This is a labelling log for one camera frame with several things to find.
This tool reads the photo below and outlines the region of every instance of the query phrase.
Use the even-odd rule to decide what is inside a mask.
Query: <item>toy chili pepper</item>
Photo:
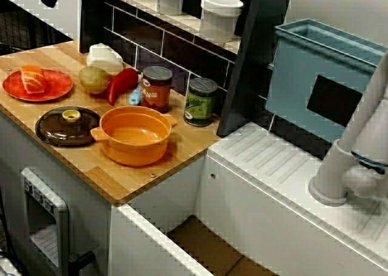
[[[108,84],[108,103],[113,106],[117,96],[129,88],[135,88],[138,82],[138,74],[140,73],[140,71],[136,71],[133,68],[128,68],[114,76]]]

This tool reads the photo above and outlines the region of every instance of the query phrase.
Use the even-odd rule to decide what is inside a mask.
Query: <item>orange pot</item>
[[[105,113],[91,134],[112,160],[143,166],[163,157],[176,123],[169,114],[141,106],[122,106]]]

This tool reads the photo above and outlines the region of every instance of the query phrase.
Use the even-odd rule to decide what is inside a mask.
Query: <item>red label jar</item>
[[[164,67],[151,66],[143,70],[140,105],[158,112],[169,111],[172,72]]]

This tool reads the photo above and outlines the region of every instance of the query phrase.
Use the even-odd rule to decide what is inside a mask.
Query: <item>toy faucet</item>
[[[388,196],[388,52],[381,58],[342,137],[334,141],[310,194],[341,206],[350,189],[360,198]]]

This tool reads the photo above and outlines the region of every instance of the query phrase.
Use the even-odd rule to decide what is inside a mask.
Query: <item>jar label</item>
[[[187,119],[211,119],[214,97],[198,97],[187,92],[185,117]]]
[[[169,103],[170,88],[170,85],[155,87],[146,79],[143,79],[141,98],[145,99],[150,105],[156,105],[157,107],[165,106]]]

